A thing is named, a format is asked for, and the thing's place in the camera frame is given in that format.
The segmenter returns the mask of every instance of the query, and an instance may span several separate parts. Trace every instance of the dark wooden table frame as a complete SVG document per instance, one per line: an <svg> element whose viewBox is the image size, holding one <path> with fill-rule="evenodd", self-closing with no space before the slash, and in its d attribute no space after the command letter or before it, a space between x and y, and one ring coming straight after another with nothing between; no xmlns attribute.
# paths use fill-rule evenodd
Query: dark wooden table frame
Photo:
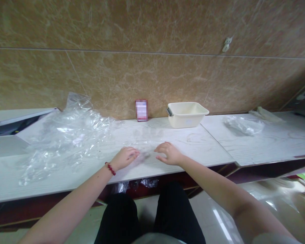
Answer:
<svg viewBox="0 0 305 244"><path fill-rule="evenodd" d="M247 167L238 167L233 162L209 168L239 184L303 173L305 172L305 158L270 164L250 165ZM153 188L139 184L138 180L130 181L130 189L126 191L126 194L130 195L133 199L158 195L161 188L171 181L178 181L189 198L196 196L202 191L186 172L154 178L158 178L158 184ZM104 203L108 196L113 193L116 185L117 183L107 185L100 194L98 201L93 204L93 207L102 206L101 203ZM69 193L61 192L0 203L0 231L16 231L19 228L30 228Z"/></svg>

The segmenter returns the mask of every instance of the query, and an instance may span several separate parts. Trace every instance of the left hand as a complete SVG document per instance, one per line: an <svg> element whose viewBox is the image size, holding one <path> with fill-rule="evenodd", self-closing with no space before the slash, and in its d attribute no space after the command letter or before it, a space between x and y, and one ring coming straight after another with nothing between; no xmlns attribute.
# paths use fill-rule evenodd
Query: left hand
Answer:
<svg viewBox="0 0 305 244"><path fill-rule="evenodd" d="M132 163L140 154L134 147L123 147L112 159L110 165L116 172Z"/></svg>

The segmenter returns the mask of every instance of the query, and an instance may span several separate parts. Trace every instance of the knee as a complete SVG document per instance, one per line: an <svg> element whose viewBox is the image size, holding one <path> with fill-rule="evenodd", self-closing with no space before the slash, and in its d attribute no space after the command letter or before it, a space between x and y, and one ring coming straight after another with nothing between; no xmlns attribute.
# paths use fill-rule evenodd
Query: knee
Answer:
<svg viewBox="0 0 305 244"><path fill-rule="evenodd" d="M163 187L163 191L170 191L170 192L183 191L183 188L177 181L172 181L172 182L167 183Z"/></svg>
<svg viewBox="0 0 305 244"><path fill-rule="evenodd" d="M125 193L117 193L114 195L111 195L107 201L107 204L113 204L113 205L120 205L120 204L134 204L135 202L133 201L133 199L125 194Z"/></svg>

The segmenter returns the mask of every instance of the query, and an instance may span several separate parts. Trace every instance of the white box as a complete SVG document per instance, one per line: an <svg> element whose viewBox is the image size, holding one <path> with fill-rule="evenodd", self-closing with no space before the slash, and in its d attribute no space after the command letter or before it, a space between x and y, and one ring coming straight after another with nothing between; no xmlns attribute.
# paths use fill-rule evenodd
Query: white box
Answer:
<svg viewBox="0 0 305 244"><path fill-rule="evenodd" d="M0 131L2 127L7 128L9 124L23 121L36 116L49 114L57 108L37 108L37 109L14 109L14 110L0 110ZM43 119L34 122L24 130L15 135L0 136L0 157L22 155L26 154L25 149L29 146L27 138L38 133L43 124Z"/></svg>
<svg viewBox="0 0 305 244"><path fill-rule="evenodd" d="M209 114L209 110L196 102L169 103L167 112L173 128L196 127Z"/></svg>

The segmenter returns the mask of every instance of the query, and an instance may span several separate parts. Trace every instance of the small box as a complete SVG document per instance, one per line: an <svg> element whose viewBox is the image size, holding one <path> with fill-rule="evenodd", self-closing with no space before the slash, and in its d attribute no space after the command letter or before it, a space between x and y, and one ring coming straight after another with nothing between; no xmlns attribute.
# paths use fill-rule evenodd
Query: small box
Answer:
<svg viewBox="0 0 305 244"><path fill-rule="evenodd" d="M147 100L145 99L136 100L136 115L138 122L148 121Z"/></svg>
<svg viewBox="0 0 305 244"><path fill-rule="evenodd" d="M167 112L173 128L196 127L209 114L209 110L197 102L169 103Z"/></svg>

